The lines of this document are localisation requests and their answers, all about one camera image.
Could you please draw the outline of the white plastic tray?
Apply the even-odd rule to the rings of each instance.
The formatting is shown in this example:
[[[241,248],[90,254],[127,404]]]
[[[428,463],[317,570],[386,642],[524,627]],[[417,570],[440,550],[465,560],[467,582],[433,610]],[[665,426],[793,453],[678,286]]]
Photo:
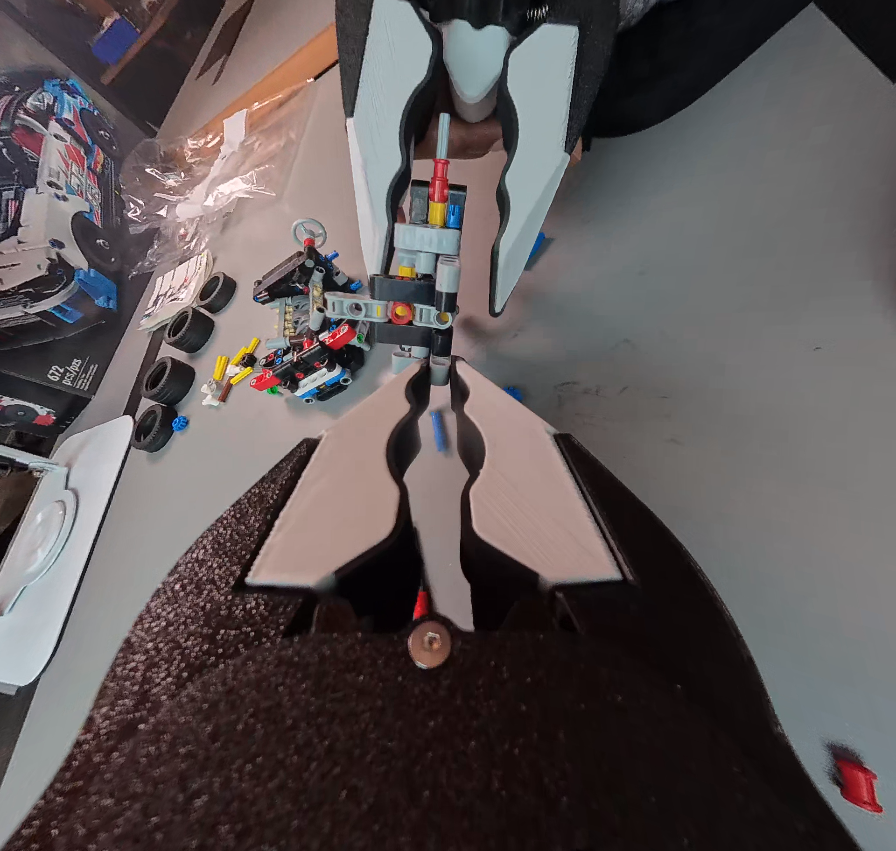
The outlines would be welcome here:
[[[1,691],[36,681],[56,652],[130,447],[133,418],[81,431],[51,457],[2,446],[37,486],[1,569]]]

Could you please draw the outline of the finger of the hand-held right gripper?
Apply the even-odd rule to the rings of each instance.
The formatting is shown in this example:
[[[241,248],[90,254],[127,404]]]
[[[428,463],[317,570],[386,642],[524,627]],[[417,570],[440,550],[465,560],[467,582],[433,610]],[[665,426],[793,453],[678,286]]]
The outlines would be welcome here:
[[[507,152],[496,196],[489,312],[498,317],[521,278],[570,161],[567,128],[579,29],[543,24],[513,42],[498,83]]]
[[[442,40],[407,0],[373,0],[352,116],[346,119],[357,221],[369,276],[388,272],[415,136],[430,109]]]

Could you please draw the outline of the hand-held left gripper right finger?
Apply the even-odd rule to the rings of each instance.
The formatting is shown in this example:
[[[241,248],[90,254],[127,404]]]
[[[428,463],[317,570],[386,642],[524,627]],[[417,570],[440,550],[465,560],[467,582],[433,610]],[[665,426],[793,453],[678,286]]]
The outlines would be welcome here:
[[[554,428],[459,357],[451,405],[469,476],[462,523],[470,539],[546,588],[622,581]]]

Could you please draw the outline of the clear plastic bag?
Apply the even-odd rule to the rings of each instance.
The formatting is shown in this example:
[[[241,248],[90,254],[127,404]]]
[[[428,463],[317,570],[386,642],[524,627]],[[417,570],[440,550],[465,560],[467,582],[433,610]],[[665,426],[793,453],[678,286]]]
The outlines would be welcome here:
[[[121,173],[127,276],[210,252],[243,201],[281,196],[315,97],[310,80],[232,114],[219,128],[141,142]]]

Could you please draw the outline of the toy car set box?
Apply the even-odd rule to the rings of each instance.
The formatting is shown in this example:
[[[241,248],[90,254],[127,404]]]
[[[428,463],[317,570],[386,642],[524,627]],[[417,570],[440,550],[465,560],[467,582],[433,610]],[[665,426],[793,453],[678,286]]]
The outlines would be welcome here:
[[[43,440],[96,396],[148,283],[121,173],[141,140],[78,78],[2,69],[1,424]]]

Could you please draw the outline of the grey desk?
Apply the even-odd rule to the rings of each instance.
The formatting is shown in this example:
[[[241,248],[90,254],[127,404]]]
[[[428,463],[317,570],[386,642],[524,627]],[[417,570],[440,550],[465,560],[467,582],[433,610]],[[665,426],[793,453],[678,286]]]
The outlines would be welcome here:
[[[320,218],[361,266],[339,72],[312,95],[290,185],[215,254],[251,284]],[[469,185],[454,350],[572,433],[680,539],[743,634],[791,745],[864,849],[894,849],[894,84],[814,3],[694,104],[593,142],[551,242],[487,311],[503,151]],[[302,438],[388,377],[389,353],[315,413],[244,385],[161,453],[131,452],[59,651],[2,784],[2,846],[55,775],[118,647],[178,556]],[[846,802],[828,745],[878,776]]]

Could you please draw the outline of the person's dark trousers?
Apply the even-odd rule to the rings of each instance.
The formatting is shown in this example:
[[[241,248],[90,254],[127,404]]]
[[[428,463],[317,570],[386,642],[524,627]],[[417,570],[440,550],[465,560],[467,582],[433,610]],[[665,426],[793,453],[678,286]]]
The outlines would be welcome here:
[[[705,95],[808,6],[840,21],[894,79],[894,0],[674,0],[617,31],[581,133],[595,140],[659,125]]]

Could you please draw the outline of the toy brick gear assembly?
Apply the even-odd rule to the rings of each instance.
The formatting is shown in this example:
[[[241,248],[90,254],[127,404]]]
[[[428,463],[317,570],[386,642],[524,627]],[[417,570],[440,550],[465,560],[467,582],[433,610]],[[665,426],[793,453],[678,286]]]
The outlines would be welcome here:
[[[466,187],[450,183],[451,117],[440,113],[433,171],[409,187],[409,215],[394,227],[396,274],[370,276],[373,338],[392,345],[394,369],[427,361],[433,386],[449,383],[462,277]]]

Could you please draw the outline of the partly built toy brick car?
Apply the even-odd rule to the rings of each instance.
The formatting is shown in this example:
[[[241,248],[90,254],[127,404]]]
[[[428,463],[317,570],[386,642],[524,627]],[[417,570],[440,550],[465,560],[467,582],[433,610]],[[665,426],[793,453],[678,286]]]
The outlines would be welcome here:
[[[280,334],[266,342],[250,386],[263,393],[288,393],[308,405],[336,397],[363,367],[368,324],[359,314],[329,305],[356,297],[364,283],[342,271],[337,252],[326,253],[327,231],[314,218],[292,226],[297,251],[257,279],[253,300],[274,309]]]

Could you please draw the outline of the wooden plank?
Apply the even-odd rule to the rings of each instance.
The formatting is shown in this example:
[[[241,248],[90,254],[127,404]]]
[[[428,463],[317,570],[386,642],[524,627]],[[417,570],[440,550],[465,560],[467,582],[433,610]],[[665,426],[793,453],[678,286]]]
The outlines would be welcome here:
[[[242,62],[234,58],[218,83],[211,76],[196,76],[185,84],[162,124],[159,141],[176,147],[195,142],[217,151],[227,119],[245,111],[245,124],[252,127],[338,62],[334,23],[265,74],[262,68],[266,61],[261,54],[249,58],[248,47],[249,40],[245,40]]]

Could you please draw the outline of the blue storage bin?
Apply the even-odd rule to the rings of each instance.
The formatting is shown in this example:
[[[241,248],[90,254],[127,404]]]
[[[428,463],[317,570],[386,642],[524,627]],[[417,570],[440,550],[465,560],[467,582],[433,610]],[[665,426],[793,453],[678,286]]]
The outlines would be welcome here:
[[[92,55],[102,64],[117,64],[139,40],[140,30],[127,18],[115,12],[104,20],[91,41]]]

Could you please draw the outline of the red toy bush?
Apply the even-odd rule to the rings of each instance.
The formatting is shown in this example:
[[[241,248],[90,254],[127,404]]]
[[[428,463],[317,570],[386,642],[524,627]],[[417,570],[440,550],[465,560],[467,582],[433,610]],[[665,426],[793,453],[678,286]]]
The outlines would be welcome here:
[[[836,781],[842,798],[858,809],[882,815],[877,794],[877,775],[862,761],[844,756],[833,759]]]

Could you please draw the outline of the sticker sheet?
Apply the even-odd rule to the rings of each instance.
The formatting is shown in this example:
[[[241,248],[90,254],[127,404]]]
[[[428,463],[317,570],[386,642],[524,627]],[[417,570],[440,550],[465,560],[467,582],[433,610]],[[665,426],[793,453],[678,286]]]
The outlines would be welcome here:
[[[159,274],[147,307],[140,316],[138,329],[144,332],[156,330],[168,324],[183,308],[194,304],[211,275],[212,263],[211,254],[202,252]]]

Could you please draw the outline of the person's right hand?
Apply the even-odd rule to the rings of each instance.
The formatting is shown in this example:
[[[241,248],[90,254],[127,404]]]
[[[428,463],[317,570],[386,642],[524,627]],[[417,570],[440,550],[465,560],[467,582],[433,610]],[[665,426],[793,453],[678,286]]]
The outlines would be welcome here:
[[[413,157],[416,160],[430,160],[438,154],[438,128],[440,114],[436,113],[419,143],[415,144]],[[489,116],[479,122],[467,122],[456,115],[450,116],[446,158],[454,160],[474,160],[498,151],[503,147],[502,126],[499,119]]]

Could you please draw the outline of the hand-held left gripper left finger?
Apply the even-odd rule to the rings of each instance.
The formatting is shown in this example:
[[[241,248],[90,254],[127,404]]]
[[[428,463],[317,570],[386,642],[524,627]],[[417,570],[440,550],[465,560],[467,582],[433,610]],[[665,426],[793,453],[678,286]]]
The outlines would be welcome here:
[[[325,429],[246,575],[252,588],[324,589],[408,519],[430,369],[407,367]]]

